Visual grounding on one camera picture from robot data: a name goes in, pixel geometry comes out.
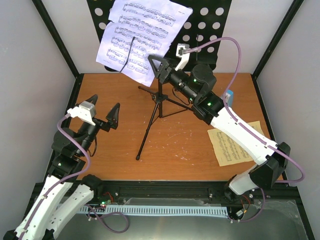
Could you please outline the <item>blue metronome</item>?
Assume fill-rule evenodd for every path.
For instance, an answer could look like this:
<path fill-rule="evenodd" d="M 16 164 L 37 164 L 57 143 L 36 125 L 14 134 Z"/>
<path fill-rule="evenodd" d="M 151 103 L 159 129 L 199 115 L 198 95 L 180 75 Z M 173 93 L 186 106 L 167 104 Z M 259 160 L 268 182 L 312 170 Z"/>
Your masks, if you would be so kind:
<path fill-rule="evenodd" d="M 233 100 L 234 100 L 234 93 L 233 93 L 233 91 L 227 90 L 226 93 L 224 93 L 224 94 L 221 95 L 221 99 L 222 99 L 222 100 L 225 100 L 226 104 L 227 104 L 229 107 L 232 107 Z"/>

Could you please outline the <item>yellow sheet music page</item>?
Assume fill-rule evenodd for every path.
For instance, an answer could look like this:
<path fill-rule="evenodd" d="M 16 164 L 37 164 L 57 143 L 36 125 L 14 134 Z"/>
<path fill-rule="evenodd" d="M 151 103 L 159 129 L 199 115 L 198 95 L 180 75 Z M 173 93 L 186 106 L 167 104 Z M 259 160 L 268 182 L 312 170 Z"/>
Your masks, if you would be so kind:
<path fill-rule="evenodd" d="M 253 158 L 234 140 L 217 128 L 207 131 L 220 167 L 252 162 Z"/>

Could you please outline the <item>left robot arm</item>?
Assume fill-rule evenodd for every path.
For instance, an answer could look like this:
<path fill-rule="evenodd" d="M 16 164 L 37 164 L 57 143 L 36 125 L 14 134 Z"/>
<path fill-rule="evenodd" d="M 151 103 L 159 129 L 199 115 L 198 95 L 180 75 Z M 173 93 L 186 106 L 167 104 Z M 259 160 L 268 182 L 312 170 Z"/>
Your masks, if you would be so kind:
<path fill-rule="evenodd" d="M 57 123 L 51 148 L 54 159 L 47 171 L 44 185 L 22 222 L 5 233 L 5 240 L 55 240 L 77 211 L 89 201 L 103 198 L 103 181 L 89 174 L 66 200 L 77 177 L 91 165 L 91 144 L 97 142 L 100 130 L 117 129 L 120 103 L 116 103 L 106 120 L 95 117 L 98 96 L 67 110 Z"/>

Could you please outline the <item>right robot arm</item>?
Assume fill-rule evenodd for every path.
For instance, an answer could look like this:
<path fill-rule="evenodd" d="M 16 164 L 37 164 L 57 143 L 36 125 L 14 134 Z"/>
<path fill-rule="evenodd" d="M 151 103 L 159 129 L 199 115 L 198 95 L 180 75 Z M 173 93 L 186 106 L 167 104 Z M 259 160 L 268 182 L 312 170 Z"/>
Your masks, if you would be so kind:
<path fill-rule="evenodd" d="M 255 166 L 228 181 L 226 195 L 272 188 L 287 167 L 290 146 L 266 138 L 236 117 L 232 109 L 213 93 L 217 79 L 207 64 L 197 64 L 187 74 L 182 69 L 175 69 L 165 58 L 149 55 L 148 61 L 160 84 L 169 83 L 181 92 L 191 102 L 191 110 L 198 119 L 225 133 L 255 162 Z"/>

